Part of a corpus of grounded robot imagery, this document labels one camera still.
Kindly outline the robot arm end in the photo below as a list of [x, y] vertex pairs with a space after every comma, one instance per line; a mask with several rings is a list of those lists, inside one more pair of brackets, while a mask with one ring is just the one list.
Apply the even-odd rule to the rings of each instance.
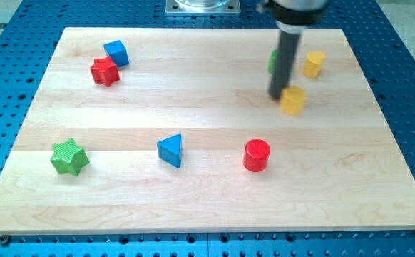
[[308, 26], [319, 23], [328, 6], [329, 0], [262, 0], [256, 10], [269, 11], [282, 32], [300, 34]]

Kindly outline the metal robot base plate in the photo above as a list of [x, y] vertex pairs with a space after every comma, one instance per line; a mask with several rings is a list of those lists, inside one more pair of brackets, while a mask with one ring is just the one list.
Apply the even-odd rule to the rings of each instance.
[[239, 0], [165, 0], [166, 14], [239, 14]]

